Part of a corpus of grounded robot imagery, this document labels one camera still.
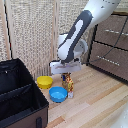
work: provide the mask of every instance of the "yellow bowl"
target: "yellow bowl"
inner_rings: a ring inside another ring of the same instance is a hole
[[[40,76],[37,78],[37,85],[42,89],[48,89],[52,86],[53,79],[49,76]]]

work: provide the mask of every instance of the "wooden floor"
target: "wooden floor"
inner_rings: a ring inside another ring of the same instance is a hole
[[[54,75],[53,86],[62,86]],[[128,86],[91,67],[71,74],[74,98],[54,103],[49,89],[42,90],[49,101],[47,128],[110,128],[128,102]]]

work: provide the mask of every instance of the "blue bowl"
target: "blue bowl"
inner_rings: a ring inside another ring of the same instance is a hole
[[[50,98],[53,102],[61,103],[67,97],[67,90],[62,87],[52,87],[49,90]]]

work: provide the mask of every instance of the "black cable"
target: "black cable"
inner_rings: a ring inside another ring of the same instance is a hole
[[[120,39],[120,37],[122,35],[122,32],[124,30],[124,27],[126,25],[127,20],[128,20],[128,16],[127,16],[127,18],[125,20],[125,23],[124,23],[123,27],[122,27],[122,30],[120,32],[120,35],[118,36],[118,39],[117,39],[115,45],[112,47],[112,49],[110,51],[108,51],[104,56],[100,57],[99,59],[96,59],[96,60],[93,60],[93,61],[90,61],[90,62],[95,62],[95,61],[98,61],[98,60],[101,60],[101,59],[105,58],[115,48],[115,46],[117,45],[117,43],[118,43],[118,41],[119,41],[119,39]]]

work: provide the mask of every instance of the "cabinet door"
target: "cabinet door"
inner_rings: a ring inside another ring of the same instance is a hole
[[[107,20],[98,24],[95,41],[113,46],[119,37],[126,16],[111,15]],[[116,47],[128,50],[128,22],[125,25],[123,34]]]
[[[94,42],[90,55],[90,63],[111,74],[128,80],[128,52],[114,48],[105,58],[91,62],[104,56],[112,47]]]

